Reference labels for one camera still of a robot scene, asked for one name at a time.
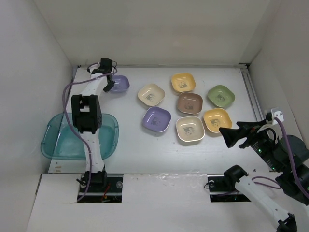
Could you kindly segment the purple panda plate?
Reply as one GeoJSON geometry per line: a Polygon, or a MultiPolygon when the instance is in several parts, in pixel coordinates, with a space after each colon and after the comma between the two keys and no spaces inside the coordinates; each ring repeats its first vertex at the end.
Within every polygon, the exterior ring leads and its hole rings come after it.
{"type": "Polygon", "coordinates": [[[123,93],[130,87],[129,79],[124,75],[114,75],[113,81],[115,83],[109,93],[123,93]]]}
{"type": "Polygon", "coordinates": [[[171,121],[171,114],[169,111],[160,107],[150,107],[143,119],[142,125],[154,132],[164,132],[167,130],[171,121]]]}

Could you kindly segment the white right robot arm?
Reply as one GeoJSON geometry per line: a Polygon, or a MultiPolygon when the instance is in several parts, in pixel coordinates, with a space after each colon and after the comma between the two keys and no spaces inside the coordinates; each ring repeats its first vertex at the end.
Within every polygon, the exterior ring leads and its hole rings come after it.
{"type": "Polygon", "coordinates": [[[208,174],[221,174],[238,164],[250,176],[276,177],[251,149],[227,148],[219,133],[206,126],[202,140],[185,142],[176,122],[182,116],[177,97],[168,93],[161,106],[171,121],[164,132],[142,125],[147,107],[138,99],[138,86],[106,95],[105,112],[120,127],[115,153],[106,160],[109,173],[125,174],[123,203],[111,213],[121,223],[110,231],[130,232],[271,232],[266,216],[250,202],[213,203],[204,189],[208,174]]]}

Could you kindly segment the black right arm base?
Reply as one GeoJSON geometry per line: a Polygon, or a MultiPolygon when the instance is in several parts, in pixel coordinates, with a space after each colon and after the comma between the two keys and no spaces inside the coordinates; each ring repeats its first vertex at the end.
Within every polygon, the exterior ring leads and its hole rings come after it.
{"type": "Polygon", "coordinates": [[[239,165],[234,165],[223,174],[207,174],[204,188],[209,191],[211,203],[250,202],[241,192],[235,189],[235,184],[248,173],[239,165]]]}

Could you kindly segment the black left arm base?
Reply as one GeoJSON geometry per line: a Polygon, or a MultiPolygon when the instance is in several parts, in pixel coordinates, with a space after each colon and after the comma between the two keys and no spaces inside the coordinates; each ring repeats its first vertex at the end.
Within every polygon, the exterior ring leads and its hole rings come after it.
{"type": "Polygon", "coordinates": [[[122,174],[107,174],[106,171],[92,173],[89,180],[89,172],[80,179],[78,203],[121,203],[123,190],[122,174]]]}

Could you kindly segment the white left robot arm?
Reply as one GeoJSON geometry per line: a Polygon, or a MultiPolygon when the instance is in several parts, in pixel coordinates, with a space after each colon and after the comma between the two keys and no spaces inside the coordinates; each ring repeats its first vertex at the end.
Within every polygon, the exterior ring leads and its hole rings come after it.
{"type": "Polygon", "coordinates": [[[105,167],[100,153],[102,114],[98,98],[101,92],[108,92],[114,86],[112,70],[113,61],[109,58],[89,66],[89,83],[80,94],[71,97],[72,121],[84,143],[86,171],[90,174],[103,172],[105,167]]]}

